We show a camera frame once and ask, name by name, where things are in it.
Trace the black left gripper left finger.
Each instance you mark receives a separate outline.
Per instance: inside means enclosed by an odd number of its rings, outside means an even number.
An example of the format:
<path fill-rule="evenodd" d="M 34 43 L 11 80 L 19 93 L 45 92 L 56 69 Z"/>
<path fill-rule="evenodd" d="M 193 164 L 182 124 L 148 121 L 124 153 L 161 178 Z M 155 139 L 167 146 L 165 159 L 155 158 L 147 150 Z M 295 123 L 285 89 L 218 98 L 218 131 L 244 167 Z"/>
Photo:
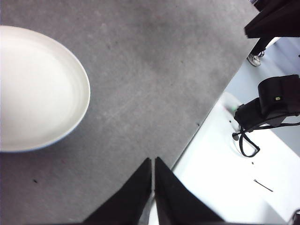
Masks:
<path fill-rule="evenodd" d="M 136 225 L 152 191 L 151 159 L 146 158 L 125 184 L 84 221 L 84 225 Z"/>

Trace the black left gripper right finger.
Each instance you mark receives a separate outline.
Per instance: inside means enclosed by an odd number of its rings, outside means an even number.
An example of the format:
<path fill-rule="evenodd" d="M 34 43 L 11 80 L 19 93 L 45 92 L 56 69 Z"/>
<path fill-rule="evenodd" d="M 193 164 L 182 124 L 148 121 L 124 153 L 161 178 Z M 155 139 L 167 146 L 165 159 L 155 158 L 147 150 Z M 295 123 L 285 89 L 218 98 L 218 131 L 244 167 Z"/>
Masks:
<path fill-rule="evenodd" d="M 155 200 L 161 225 L 216 225 L 225 222 L 195 197 L 160 157 L 155 159 Z"/>

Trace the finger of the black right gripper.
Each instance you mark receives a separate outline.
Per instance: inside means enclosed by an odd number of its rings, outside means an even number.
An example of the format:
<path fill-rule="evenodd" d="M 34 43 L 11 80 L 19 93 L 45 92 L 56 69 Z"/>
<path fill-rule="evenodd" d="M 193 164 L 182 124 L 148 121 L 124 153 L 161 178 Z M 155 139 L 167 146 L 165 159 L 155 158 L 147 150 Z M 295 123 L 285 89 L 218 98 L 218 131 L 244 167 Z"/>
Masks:
<path fill-rule="evenodd" d="M 248 38 L 300 36 L 300 2 L 268 0 L 259 14 L 244 28 Z"/>

